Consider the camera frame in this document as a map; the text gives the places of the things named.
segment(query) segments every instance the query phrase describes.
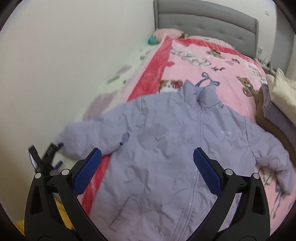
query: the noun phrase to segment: metal screw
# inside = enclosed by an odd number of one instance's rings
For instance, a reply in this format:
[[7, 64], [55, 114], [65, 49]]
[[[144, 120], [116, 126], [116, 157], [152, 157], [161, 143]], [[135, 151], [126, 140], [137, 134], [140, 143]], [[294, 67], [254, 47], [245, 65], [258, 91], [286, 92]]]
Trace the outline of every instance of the metal screw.
[[69, 169], [64, 169], [62, 170], [62, 175], [66, 176], [69, 174], [69, 172], [70, 172]]
[[36, 174], [35, 174], [35, 178], [37, 178], [37, 179], [38, 179], [38, 178], [41, 178], [41, 173], [36, 173]]
[[230, 170], [230, 169], [227, 169], [227, 170], [225, 171], [225, 173], [226, 173], [227, 175], [231, 176], [231, 175], [233, 174], [233, 171]]
[[258, 173], [254, 173], [253, 174], [253, 177], [255, 177], [256, 179], [259, 179], [260, 178], [260, 175]]

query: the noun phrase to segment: blue textured pad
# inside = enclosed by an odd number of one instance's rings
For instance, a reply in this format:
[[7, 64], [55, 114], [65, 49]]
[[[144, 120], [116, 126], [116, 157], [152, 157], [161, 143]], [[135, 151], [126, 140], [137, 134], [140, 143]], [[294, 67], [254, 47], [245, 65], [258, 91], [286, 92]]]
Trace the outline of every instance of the blue textured pad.
[[210, 190], [211, 194], [220, 197], [220, 195], [222, 194], [221, 179], [216, 171], [213, 169], [211, 164], [198, 149], [195, 149], [193, 153], [193, 161], [200, 174], [202, 175], [205, 183], [207, 184], [207, 187]]
[[87, 185], [94, 176], [96, 170], [101, 164], [102, 152], [97, 149], [93, 155], [88, 159], [85, 165], [80, 169], [79, 173], [73, 180], [72, 193], [75, 197], [84, 193]]

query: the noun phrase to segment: jacket's left sleeve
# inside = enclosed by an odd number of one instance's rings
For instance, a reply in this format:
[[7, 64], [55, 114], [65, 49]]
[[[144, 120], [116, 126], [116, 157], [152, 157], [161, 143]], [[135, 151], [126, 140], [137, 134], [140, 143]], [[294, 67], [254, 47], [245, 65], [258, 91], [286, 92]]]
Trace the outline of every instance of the jacket's left sleeve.
[[294, 173], [289, 153], [274, 135], [248, 119], [245, 120], [249, 146], [256, 162], [262, 167], [276, 171], [282, 190], [291, 194], [294, 188]]
[[61, 153], [74, 160], [81, 160], [99, 148], [102, 155], [117, 150], [129, 139], [141, 116], [142, 100], [137, 98], [93, 120], [65, 126], [56, 140], [64, 143]]

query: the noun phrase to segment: pink blanket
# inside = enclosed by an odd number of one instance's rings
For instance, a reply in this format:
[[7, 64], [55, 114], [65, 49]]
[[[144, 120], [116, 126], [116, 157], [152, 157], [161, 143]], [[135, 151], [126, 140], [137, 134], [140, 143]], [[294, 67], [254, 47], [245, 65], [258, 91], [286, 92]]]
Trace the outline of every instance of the pink blanket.
[[[234, 49], [199, 39], [165, 37], [120, 93], [119, 103], [158, 92], [179, 91], [185, 80], [197, 86], [215, 85], [222, 103], [255, 122], [254, 94], [265, 82], [265, 73], [252, 59]], [[82, 206], [87, 213], [110, 157], [102, 164], [85, 191]], [[296, 188], [284, 195], [268, 169], [260, 169], [271, 213], [271, 233], [281, 224], [296, 199]]]

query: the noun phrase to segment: teal object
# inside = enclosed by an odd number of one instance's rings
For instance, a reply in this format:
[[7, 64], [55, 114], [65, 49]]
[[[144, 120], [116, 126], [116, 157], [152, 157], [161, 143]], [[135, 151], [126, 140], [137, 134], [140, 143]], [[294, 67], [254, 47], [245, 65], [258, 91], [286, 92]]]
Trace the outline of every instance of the teal object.
[[150, 45], [156, 45], [156, 44], [157, 44], [156, 37], [152, 35], [152, 36], [148, 39], [148, 43], [149, 43]]

